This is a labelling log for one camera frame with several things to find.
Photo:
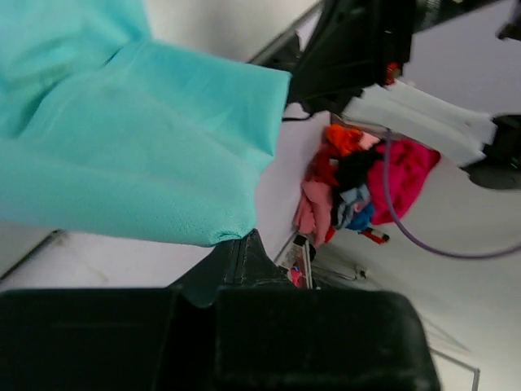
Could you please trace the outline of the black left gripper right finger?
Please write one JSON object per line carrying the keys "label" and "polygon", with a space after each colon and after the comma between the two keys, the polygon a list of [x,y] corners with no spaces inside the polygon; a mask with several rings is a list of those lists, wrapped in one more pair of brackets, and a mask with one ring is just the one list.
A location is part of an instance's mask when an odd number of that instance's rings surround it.
{"label": "black left gripper right finger", "polygon": [[265,251],[260,233],[252,230],[242,241],[238,260],[238,285],[250,288],[296,288]]}

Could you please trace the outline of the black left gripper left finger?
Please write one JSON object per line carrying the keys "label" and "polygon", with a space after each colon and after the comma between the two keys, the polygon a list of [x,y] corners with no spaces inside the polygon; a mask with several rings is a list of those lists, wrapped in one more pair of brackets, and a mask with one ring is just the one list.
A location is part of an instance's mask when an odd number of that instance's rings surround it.
{"label": "black left gripper left finger", "polygon": [[221,242],[199,263],[170,284],[197,308],[213,305],[220,286],[240,279],[243,268],[244,239]]}

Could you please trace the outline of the teal t-shirt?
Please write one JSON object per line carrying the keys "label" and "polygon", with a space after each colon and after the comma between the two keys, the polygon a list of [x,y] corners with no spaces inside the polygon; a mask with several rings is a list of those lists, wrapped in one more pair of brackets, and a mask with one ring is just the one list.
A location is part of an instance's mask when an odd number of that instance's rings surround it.
{"label": "teal t-shirt", "polygon": [[289,80],[155,40],[139,1],[4,1],[1,217],[199,246],[242,238]]}

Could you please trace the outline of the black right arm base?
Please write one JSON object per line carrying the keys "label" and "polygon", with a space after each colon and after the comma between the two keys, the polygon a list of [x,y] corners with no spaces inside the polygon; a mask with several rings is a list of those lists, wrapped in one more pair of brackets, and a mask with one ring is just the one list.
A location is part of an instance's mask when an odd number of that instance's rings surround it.
{"label": "black right arm base", "polygon": [[369,86],[386,87],[410,61],[413,36],[490,6],[489,1],[332,0],[305,46],[292,25],[252,59],[291,74],[287,103],[309,116],[340,114]]}

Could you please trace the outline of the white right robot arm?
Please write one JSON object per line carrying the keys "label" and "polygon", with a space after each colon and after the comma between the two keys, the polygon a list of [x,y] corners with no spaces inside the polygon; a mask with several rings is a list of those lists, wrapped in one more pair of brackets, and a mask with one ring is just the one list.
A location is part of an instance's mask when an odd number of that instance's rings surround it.
{"label": "white right robot arm", "polygon": [[475,185],[496,191],[520,189],[520,115],[460,108],[403,82],[371,86],[339,115],[373,134],[391,131],[439,152]]}

